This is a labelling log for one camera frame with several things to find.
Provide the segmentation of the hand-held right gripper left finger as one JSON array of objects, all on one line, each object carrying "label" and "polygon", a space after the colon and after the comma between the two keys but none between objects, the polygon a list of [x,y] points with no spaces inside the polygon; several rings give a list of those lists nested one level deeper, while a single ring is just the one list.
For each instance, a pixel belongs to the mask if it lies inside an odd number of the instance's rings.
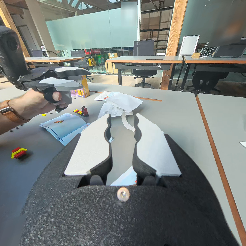
[{"label": "hand-held right gripper left finger", "polygon": [[108,174],[112,169],[111,115],[91,123],[80,135],[64,171],[65,176]]}]

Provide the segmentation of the wooden post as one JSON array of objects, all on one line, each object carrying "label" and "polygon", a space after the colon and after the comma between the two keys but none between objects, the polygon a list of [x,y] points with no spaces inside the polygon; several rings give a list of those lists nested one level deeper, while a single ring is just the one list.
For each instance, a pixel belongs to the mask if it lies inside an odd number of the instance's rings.
[{"label": "wooden post", "polygon": [[[188,0],[175,0],[168,36],[166,56],[176,56]],[[168,71],[163,72],[161,90],[171,89],[176,63],[171,64]]]},{"label": "wooden post", "polygon": [[25,57],[32,57],[36,45],[28,27],[29,11],[26,1],[0,1],[0,15],[2,25],[14,30],[20,40]]}]

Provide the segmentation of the long red black brick model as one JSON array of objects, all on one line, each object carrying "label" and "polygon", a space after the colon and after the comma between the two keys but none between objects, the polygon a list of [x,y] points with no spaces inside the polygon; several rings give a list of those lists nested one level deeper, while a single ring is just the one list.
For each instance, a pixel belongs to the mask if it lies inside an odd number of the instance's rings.
[{"label": "long red black brick model", "polygon": [[81,110],[76,109],[76,110],[73,110],[73,112],[85,118],[89,117],[88,109],[85,106],[82,106]]}]

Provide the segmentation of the white printed leaflet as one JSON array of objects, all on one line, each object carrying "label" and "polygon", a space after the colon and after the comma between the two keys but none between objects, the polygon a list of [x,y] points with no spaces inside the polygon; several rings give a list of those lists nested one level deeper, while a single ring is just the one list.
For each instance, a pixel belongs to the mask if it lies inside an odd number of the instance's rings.
[{"label": "white printed leaflet", "polygon": [[96,101],[105,101],[107,98],[115,96],[120,92],[111,92],[111,91],[103,91],[100,93],[94,100]]}]

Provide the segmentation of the cardboard box stack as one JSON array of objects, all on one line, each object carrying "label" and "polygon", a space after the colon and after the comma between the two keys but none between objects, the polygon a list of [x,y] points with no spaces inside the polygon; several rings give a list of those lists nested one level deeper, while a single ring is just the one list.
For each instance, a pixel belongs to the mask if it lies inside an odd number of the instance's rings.
[{"label": "cardboard box stack", "polygon": [[[118,57],[118,53],[108,53],[107,54],[107,60],[117,58],[117,57]],[[105,61],[106,73],[117,75],[118,69],[115,68],[115,64],[112,62],[107,62],[107,60]]]}]

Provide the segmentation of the person's left forearm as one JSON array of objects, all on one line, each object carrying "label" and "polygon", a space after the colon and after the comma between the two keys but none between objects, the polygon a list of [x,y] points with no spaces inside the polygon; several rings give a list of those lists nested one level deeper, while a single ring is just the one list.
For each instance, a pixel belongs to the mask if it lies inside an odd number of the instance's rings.
[{"label": "person's left forearm", "polygon": [[6,116],[0,113],[0,135],[20,126],[23,122],[13,122]]}]

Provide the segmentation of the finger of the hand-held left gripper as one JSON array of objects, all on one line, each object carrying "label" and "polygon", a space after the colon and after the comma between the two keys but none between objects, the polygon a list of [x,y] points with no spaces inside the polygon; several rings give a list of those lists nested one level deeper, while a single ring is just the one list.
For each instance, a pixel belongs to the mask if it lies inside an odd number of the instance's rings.
[{"label": "finger of the hand-held left gripper", "polygon": [[82,83],[74,79],[46,78],[41,80],[39,84],[51,85],[57,91],[71,91],[83,88]]},{"label": "finger of the hand-held left gripper", "polygon": [[58,78],[67,78],[70,76],[82,76],[82,75],[90,75],[86,69],[80,67],[57,67],[54,69],[54,73],[57,75]]}]

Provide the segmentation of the purple toy brick box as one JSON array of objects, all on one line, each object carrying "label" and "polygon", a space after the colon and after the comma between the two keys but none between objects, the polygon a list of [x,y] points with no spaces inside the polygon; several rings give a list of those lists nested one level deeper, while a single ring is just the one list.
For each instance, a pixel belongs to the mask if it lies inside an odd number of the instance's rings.
[{"label": "purple toy brick box", "polygon": [[74,77],[72,77],[72,79],[77,81],[78,83],[82,84],[82,87],[80,89],[71,91],[72,97],[86,98],[86,97],[90,96],[87,77],[85,75],[74,76]]}]

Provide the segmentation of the grey laptop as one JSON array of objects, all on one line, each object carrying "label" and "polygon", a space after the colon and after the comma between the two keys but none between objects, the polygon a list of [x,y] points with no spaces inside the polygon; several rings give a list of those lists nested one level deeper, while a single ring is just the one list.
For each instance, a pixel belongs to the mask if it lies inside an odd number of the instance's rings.
[{"label": "grey laptop", "polygon": [[245,51],[246,51],[246,38],[241,38],[241,40],[237,43],[218,46],[212,57],[239,58],[244,55]]}]

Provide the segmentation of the black office chair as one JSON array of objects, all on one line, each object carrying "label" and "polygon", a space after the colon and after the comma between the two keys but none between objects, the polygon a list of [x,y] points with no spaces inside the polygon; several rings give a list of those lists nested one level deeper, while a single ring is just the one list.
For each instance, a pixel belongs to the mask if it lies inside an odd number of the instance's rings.
[{"label": "black office chair", "polygon": [[[134,56],[153,56],[154,49],[154,41],[134,41]],[[137,83],[134,87],[142,87],[142,88],[151,88],[155,89],[155,87],[151,86],[151,84],[146,83],[146,78],[153,78],[154,75],[157,74],[157,70],[153,69],[131,69],[131,74],[135,75],[134,79],[141,78],[142,82]]]},{"label": "black office chair", "polygon": [[82,60],[74,62],[74,66],[89,70],[90,67],[87,63],[87,58],[85,56],[84,50],[71,50],[71,57],[84,57]]}]

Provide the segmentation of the grey desk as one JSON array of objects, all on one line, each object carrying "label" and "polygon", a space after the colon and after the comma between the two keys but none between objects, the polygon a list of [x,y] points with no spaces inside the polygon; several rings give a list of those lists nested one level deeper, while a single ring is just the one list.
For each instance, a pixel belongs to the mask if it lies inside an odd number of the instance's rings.
[{"label": "grey desk", "polygon": [[[94,100],[99,94],[95,91],[119,91],[157,100],[142,99],[143,103],[136,108],[134,114],[140,113],[156,124],[195,161],[214,189],[226,221],[241,245],[195,96],[182,92],[98,83],[89,83],[89,89],[92,91],[89,97],[73,99],[72,104],[61,113],[52,111],[52,114],[45,117],[38,115],[19,130],[1,135],[1,245],[7,245],[7,242],[3,242],[4,232],[14,235],[14,232],[10,232],[11,226],[17,222],[16,217],[20,215],[38,176],[64,147],[39,125],[62,114],[72,114],[74,109],[81,109],[82,106],[86,106],[89,113],[89,117],[84,120],[94,122],[104,103]],[[11,159],[11,151],[17,147],[27,149],[26,155]]]},{"label": "grey desk", "polygon": [[184,90],[190,66],[195,64],[195,71],[202,72],[230,72],[230,73],[246,73],[246,58],[242,57],[205,57],[192,58],[184,56],[183,61],[187,64],[187,68],[183,77],[180,91]]},{"label": "grey desk", "polygon": [[245,98],[212,94],[196,97],[241,245],[245,245]]},{"label": "grey desk", "polygon": [[168,71],[171,65],[181,64],[182,56],[121,56],[107,59],[118,69],[118,84],[122,85],[122,69]]},{"label": "grey desk", "polygon": [[35,67],[64,66],[69,63],[74,67],[74,63],[83,60],[85,57],[25,57],[26,63],[33,63]]}]

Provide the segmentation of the person's left hand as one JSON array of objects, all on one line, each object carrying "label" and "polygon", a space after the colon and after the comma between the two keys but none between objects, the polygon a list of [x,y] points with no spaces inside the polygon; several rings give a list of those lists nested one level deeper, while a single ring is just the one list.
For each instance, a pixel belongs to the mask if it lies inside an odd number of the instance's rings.
[{"label": "person's left hand", "polygon": [[64,108],[68,106],[62,99],[60,92],[56,91],[52,95],[55,103],[50,103],[44,98],[41,92],[30,89],[22,96],[12,99],[8,105],[14,110],[14,113],[23,120],[30,120],[39,114],[51,112],[59,106]]}]

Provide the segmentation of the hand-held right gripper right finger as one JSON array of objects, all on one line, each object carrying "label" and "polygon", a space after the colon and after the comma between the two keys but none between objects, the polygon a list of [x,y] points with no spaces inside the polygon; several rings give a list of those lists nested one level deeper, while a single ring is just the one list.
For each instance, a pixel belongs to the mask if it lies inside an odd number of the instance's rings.
[{"label": "hand-held right gripper right finger", "polygon": [[134,115],[134,128],[136,143],[132,166],[137,176],[180,177],[182,173],[164,132],[139,113]]}]

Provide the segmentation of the small black Lego piece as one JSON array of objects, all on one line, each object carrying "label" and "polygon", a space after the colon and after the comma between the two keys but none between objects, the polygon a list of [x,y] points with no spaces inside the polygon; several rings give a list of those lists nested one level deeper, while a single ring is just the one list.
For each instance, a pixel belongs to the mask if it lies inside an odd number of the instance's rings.
[{"label": "small black Lego piece", "polygon": [[27,149],[17,147],[11,151],[11,159],[19,159],[26,155]]}]

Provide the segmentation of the light blue instruction booklet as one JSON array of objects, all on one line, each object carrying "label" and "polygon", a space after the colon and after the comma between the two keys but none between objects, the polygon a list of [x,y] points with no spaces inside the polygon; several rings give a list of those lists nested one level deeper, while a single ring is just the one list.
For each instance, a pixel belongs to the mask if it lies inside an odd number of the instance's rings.
[{"label": "light blue instruction booklet", "polygon": [[[39,126],[46,129],[59,142],[66,146],[77,134],[80,134],[84,129],[90,126],[79,116],[66,113],[52,120],[41,123]],[[130,167],[111,186],[131,186],[136,185],[137,175]]]}]

